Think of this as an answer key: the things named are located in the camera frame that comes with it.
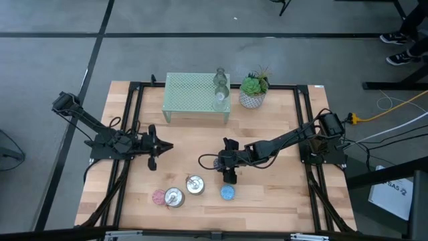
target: yellow cable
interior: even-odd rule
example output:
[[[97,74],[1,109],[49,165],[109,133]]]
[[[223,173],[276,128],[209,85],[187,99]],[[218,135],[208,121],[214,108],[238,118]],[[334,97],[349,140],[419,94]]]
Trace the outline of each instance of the yellow cable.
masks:
[[[384,115],[384,114],[386,114],[386,113],[389,113],[389,112],[391,112],[391,111],[393,111],[393,110],[397,109],[398,107],[402,107],[403,105],[405,105],[405,104],[407,104],[407,103],[409,103],[409,102],[412,102],[412,101],[416,100],[417,98],[421,97],[422,95],[424,95],[424,94],[426,94],[426,93],[428,93],[428,90],[426,90],[426,91],[424,91],[424,92],[422,92],[422,93],[420,93],[420,94],[416,95],[415,97],[411,98],[410,100],[408,100],[408,101],[406,101],[406,102],[403,102],[403,103],[401,103],[401,104],[397,105],[397,106],[396,106],[396,107],[394,107],[394,108],[391,108],[391,109],[389,109],[389,110],[387,110],[387,111],[385,111],[385,112],[382,112],[382,113],[380,113],[380,114],[378,114],[378,115],[376,115],[376,116],[374,116],[374,117],[368,118],[368,119],[361,119],[361,118],[358,118],[358,117],[356,117],[356,115],[353,113],[353,114],[352,114],[352,124],[354,124],[354,125],[355,125],[355,124],[356,124],[356,123],[358,123],[358,122],[367,122],[367,121],[372,121],[372,120],[374,120],[374,119],[376,119],[376,118],[378,118],[378,117],[381,117],[382,115]]]

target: clear glass bottle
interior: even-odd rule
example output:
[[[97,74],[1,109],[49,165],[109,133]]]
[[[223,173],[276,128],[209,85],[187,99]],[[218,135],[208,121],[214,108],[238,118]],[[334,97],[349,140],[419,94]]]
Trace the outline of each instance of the clear glass bottle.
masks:
[[[215,94],[213,108],[215,111],[224,111],[226,109],[225,95],[222,92]]]
[[[218,86],[220,83],[220,80],[224,80],[225,84],[227,84],[227,77],[225,75],[225,69],[223,69],[222,67],[217,68],[217,73],[214,76],[213,82],[216,86]]]
[[[229,89],[227,88],[226,83],[226,80],[219,80],[219,85],[216,87],[214,94],[221,92],[225,98],[227,98],[229,96]]]

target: silver can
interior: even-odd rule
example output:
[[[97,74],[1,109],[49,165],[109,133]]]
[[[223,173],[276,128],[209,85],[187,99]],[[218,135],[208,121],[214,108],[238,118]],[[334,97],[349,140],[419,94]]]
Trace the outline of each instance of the silver can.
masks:
[[[180,189],[172,187],[165,193],[165,203],[167,206],[178,208],[185,202],[185,195]]]
[[[193,195],[200,195],[205,190],[205,184],[199,176],[191,176],[186,178],[187,191]]]

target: shoe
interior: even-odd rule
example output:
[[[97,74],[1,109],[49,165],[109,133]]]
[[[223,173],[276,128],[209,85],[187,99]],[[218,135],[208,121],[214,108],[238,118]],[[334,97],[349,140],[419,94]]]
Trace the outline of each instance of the shoe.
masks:
[[[401,54],[396,54],[396,55],[393,55],[393,56],[389,56],[387,58],[388,64],[391,64],[393,66],[400,66],[400,65],[403,65],[403,64],[411,63],[411,62],[418,62],[420,60],[421,60],[420,57],[410,56],[409,53],[407,53],[407,51],[404,51]]]
[[[386,44],[403,45],[407,43],[407,37],[400,32],[382,34],[379,38]]]

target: concrete floor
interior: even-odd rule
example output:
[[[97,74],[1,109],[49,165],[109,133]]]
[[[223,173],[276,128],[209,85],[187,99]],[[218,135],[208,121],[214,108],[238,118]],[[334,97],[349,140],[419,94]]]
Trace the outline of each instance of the concrete floor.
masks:
[[[0,31],[98,32],[107,3],[2,0]],[[408,13],[415,3],[406,1],[403,9]],[[284,16],[278,17],[280,7],[267,0],[116,1],[107,32],[372,33],[393,31],[401,22],[392,3],[301,0],[293,1]],[[0,113],[9,117],[0,118],[0,128],[27,153],[19,168],[0,172],[0,233],[32,229],[66,127],[50,111],[51,102],[62,90],[78,93],[94,42],[92,38],[0,39]],[[324,85],[330,108],[341,118],[348,112],[372,116],[381,112],[376,101],[383,95],[362,90],[361,82],[396,82],[415,71],[421,64],[392,67],[385,63],[387,56],[404,49],[377,39],[104,39],[84,108],[100,118],[112,80],[148,81],[154,74],[163,81],[167,72],[213,72],[223,66],[232,82],[241,82],[249,71],[262,65],[269,66],[270,80],[276,84]],[[418,92],[386,93],[406,100]],[[428,109],[427,98],[415,103]],[[347,127],[347,137],[361,139],[421,113],[414,106],[405,106],[377,121]],[[421,120],[409,128],[426,122]],[[47,229],[73,226],[90,153],[84,137],[79,132],[74,135]],[[376,150],[373,155],[403,163],[428,155],[424,141],[428,139],[414,139]],[[359,148],[349,148],[347,153],[365,160]],[[387,166],[376,159],[372,162]],[[8,164],[0,161],[0,168]],[[355,216],[364,233],[399,235],[367,214],[358,212]]]

